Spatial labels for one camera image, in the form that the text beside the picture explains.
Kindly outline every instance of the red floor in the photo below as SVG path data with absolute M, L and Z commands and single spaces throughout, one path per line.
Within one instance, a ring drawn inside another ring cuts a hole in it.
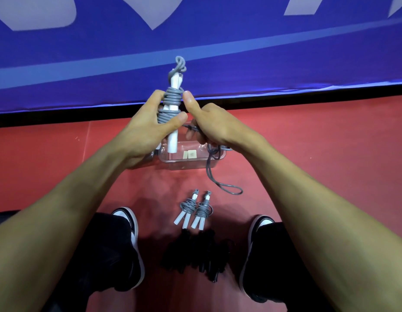
M 338 194 L 402 236 L 402 96 L 338 103 L 232 111 L 279 151 Z M 25 208 L 115 136 L 126 119 L 0 129 L 0 211 Z M 167 171 L 158 166 L 124 172 L 100 211 L 131 207 L 138 218 L 147 276 L 136 292 L 92 296 L 88 311 L 286 311 L 241 295 L 228 270 L 210 283 L 193 269 L 184 275 L 158 267 L 178 235 L 178 203 L 198 188 L 212 190 L 220 237 L 240 241 L 258 213 L 280 220 L 253 169 L 235 152 L 214 176 L 243 187 L 242 196 L 218 189 L 204 169 Z

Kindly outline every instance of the black and white sneaker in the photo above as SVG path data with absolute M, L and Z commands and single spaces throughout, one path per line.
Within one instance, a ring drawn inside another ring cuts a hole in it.
M 245 272 L 246 272 L 246 267 L 247 267 L 247 263 L 249 261 L 249 256 L 250 256 L 250 252 L 252 250 L 252 246 L 253 246 L 253 242 L 255 240 L 255 236 L 257 233 L 257 230 L 259 230 L 259 228 L 263 225 L 268 225 L 274 223 L 274 220 L 267 216 L 267 215 L 258 215 L 256 216 L 256 218 L 253 220 L 252 225 L 250 226 L 250 230 L 249 230 L 249 236 L 248 236 L 248 247 L 249 247 L 249 251 L 247 253 L 247 259 L 246 262 L 244 263 L 243 269 L 241 271 L 240 274 L 240 278 L 239 278 L 239 286 L 240 289 L 243 293 L 245 293 L 247 296 L 249 296 L 252 300 L 259 302 L 259 303 L 264 303 L 267 301 L 267 299 L 264 298 L 260 298 L 256 295 L 254 295 L 253 293 L 250 293 L 248 291 L 248 289 L 246 289 L 246 285 L 245 285 Z
M 136 216 L 134 215 L 133 211 L 131 211 L 127 207 L 117 208 L 111 214 L 126 218 L 126 220 L 130 223 L 131 243 L 137 253 L 137 257 L 139 260 L 139 264 L 136 262 L 136 265 L 134 265 L 134 267 L 133 267 L 132 278 L 135 279 L 135 283 L 136 283 L 135 285 L 133 285 L 131 287 L 131 289 L 133 289 L 133 288 L 136 288 L 137 286 L 139 286 L 141 284 L 141 282 L 143 281 L 143 278 L 145 278 L 145 266 L 143 265 L 142 257 L 140 256 L 139 249 L 137 247 L 137 236 L 139 234 L 139 227 L 137 225 L 137 219 L 136 219 Z

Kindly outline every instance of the left hand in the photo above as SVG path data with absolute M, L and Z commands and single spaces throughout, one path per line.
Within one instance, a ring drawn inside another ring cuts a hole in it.
M 188 115 L 181 112 L 167 123 L 158 124 L 157 112 L 164 94 L 161 90 L 154 91 L 129 124 L 113 139 L 115 147 L 124 151 L 127 167 L 140 162 L 146 154 L 156 149 L 163 138 L 187 121 Z

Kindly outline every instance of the black pants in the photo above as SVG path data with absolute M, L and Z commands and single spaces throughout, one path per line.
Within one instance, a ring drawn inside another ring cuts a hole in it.
M 0 213 L 0 223 L 17 213 Z M 84 312 L 95 291 L 127 291 L 137 253 L 126 219 L 96 213 L 43 312 Z M 244 276 L 254 294 L 284 302 L 289 312 L 333 311 L 295 250 L 283 223 L 261 227 L 249 261 L 255 269 Z

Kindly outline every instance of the person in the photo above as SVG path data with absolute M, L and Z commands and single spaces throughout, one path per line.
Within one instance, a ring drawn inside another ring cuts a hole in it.
M 187 120 L 157 123 L 155 91 L 130 123 L 61 183 L 19 212 L 0 213 L 0 311 L 84 311 L 94 291 L 141 283 L 136 217 L 96 213 L 110 186 Z M 402 311 L 402 239 L 295 166 L 214 104 L 183 100 L 201 143 L 230 146 L 252 165 L 283 223 L 265 215 L 249 232 L 240 288 L 289 311 Z M 188 137 L 194 132 L 188 131 Z M 283 269 L 271 271 L 269 265 Z

